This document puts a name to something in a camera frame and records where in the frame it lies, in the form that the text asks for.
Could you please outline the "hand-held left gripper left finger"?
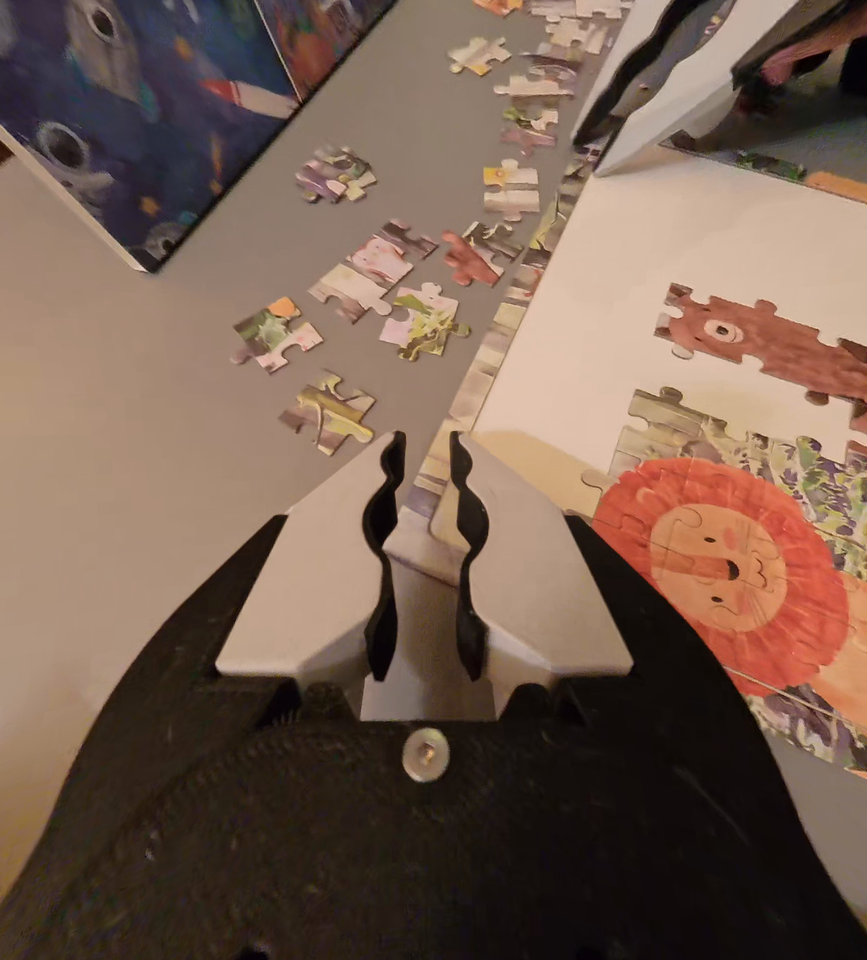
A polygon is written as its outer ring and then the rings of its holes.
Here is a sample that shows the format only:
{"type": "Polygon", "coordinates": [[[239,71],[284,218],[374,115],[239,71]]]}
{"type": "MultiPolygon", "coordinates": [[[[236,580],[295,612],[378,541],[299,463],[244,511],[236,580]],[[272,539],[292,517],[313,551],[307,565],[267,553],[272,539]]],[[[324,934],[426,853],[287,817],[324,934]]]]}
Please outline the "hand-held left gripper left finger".
{"type": "Polygon", "coordinates": [[[407,438],[370,443],[282,517],[215,660],[224,677],[362,685],[388,675],[398,635],[392,565],[407,438]]]}

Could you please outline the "tree branch puzzle piece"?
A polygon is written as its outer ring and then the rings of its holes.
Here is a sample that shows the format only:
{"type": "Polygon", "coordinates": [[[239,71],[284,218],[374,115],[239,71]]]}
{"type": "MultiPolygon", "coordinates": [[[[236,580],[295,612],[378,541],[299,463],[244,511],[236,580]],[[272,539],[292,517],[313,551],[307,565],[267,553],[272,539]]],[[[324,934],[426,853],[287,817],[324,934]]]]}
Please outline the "tree branch puzzle piece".
{"type": "Polygon", "coordinates": [[[364,390],[345,391],[344,379],[322,368],[277,419],[295,435],[309,427],[317,449],[333,456],[349,439],[361,445],[372,442],[374,431],[364,420],[375,402],[376,398],[364,390]]]}

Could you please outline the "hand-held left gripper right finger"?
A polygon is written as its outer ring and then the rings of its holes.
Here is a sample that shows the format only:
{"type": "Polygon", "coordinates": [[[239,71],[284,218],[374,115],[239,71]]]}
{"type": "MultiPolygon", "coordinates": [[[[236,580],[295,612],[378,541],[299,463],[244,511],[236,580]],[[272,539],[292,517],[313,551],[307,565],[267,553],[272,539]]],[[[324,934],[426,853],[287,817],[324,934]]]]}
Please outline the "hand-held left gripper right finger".
{"type": "Polygon", "coordinates": [[[565,514],[468,433],[450,437],[461,561],[456,646],[495,711],[524,686],[625,677],[632,654],[565,514]]]}

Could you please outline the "orange corner puzzle piece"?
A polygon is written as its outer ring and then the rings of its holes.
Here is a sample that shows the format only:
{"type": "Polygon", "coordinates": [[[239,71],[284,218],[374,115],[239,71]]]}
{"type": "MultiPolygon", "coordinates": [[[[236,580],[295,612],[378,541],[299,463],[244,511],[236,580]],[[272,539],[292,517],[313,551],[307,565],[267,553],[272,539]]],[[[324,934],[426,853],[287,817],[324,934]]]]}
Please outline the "orange corner puzzle piece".
{"type": "Polygon", "coordinates": [[[272,376],[287,366],[287,350],[296,347],[307,353],[323,338],[288,296],[281,296],[234,326],[240,346],[231,356],[235,366],[254,363],[272,376]]]}

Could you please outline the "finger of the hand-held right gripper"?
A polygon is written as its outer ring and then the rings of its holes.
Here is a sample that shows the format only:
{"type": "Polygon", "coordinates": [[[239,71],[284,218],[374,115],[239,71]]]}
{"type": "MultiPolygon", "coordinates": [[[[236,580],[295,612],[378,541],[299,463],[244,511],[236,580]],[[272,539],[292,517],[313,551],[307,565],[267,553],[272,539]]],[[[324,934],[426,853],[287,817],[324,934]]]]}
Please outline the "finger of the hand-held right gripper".
{"type": "Polygon", "coordinates": [[[703,137],[727,117],[741,93],[732,87],[731,68],[797,2],[735,3],[713,37],[672,70],[657,95],[614,134],[595,141],[594,177],[626,171],[675,135],[703,137]]]}
{"type": "Polygon", "coordinates": [[[590,147],[614,135],[660,92],[678,65],[713,38],[735,4],[633,2],[577,116],[572,145],[590,147]]]}

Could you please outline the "pile of puzzle pieces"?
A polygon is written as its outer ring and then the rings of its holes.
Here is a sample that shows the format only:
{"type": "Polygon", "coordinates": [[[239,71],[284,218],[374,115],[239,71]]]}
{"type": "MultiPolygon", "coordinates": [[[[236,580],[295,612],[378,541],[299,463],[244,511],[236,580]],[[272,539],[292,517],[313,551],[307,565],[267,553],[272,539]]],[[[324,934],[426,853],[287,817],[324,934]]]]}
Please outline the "pile of puzzle pieces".
{"type": "Polygon", "coordinates": [[[464,230],[446,228],[438,238],[416,233],[397,218],[384,222],[363,244],[309,288],[320,303],[334,302],[340,316],[355,324],[369,310],[384,318],[382,342],[401,358],[441,354],[451,333],[471,328],[456,322],[458,302],[426,282],[414,289],[404,279],[436,251],[443,253],[451,281],[493,288],[512,268],[526,269],[536,256],[518,243],[516,228],[541,213],[556,220],[567,205],[568,187],[588,173],[597,149],[568,147],[566,126],[574,102],[584,93],[585,74],[600,74],[634,2],[527,2],[526,14],[543,32],[532,49],[518,52],[505,80],[498,69],[512,61],[503,37],[473,37],[451,50],[451,71],[479,78],[478,90],[492,96],[497,115],[487,118],[491,147],[501,159],[482,169],[482,210],[464,230]]]}

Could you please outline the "lion jigsaw puzzle board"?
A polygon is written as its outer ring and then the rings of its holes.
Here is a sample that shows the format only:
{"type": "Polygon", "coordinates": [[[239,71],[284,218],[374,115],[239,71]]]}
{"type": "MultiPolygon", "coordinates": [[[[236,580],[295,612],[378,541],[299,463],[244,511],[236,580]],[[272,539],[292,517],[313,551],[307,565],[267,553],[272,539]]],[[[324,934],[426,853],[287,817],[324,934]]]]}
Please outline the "lion jigsaw puzzle board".
{"type": "MultiPolygon", "coordinates": [[[[685,359],[656,336],[671,284],[693,298],[771,302],[819,339],[867,345],[867,201],[835,198],[835,177],[774,175],[656,150],[633,172],[568,187],[510,285],[402,510],[394,556],[455,584],[468,545],[456,524],[449,437],[471,437],[563,512],[592,525],[635,391],[679,391],[685,406],[748,433],[819,442],[842,462],[851,405],[811,403],[804,388],[703,353],[685,359]]],[[[867,739],[807,705],[739,692],[760,727],[867,780],[867,739]]]]}

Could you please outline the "joined brown bear puzzle section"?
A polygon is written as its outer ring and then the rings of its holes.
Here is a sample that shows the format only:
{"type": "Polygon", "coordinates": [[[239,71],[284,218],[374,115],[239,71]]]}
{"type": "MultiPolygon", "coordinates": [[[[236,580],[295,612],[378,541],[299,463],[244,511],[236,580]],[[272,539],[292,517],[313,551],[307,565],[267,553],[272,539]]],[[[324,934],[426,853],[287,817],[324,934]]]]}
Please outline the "joined brown bear puzzle section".
{"type": "MultiPolygon", "coordinates": [[[[672,283],[665,306],[673,313],[658,319],[655,334],[676,356],[707,354],[735,364],[754,358],[763,374],[804,388],[812,404],[850,403],[850,429],[867,439],[866,344],[822,342],[818,329],[779,316],[763,299],[752,305],[716,295],[698,301],[690,287],[672,283]]],[[[851,441],[849,448],[867,456],[867,443],[851,441]]]]}

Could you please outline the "space print puzzle box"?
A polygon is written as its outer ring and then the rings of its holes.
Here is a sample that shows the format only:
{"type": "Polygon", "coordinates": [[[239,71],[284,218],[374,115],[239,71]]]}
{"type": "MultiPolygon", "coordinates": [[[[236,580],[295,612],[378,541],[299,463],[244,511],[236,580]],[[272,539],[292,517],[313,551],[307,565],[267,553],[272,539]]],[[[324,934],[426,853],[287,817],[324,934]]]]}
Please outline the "space print puzzle box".
{"type": "Polygon", "coordinates": [[[0,132],[157,273],[392,5],[0,1],[0,132]]]}

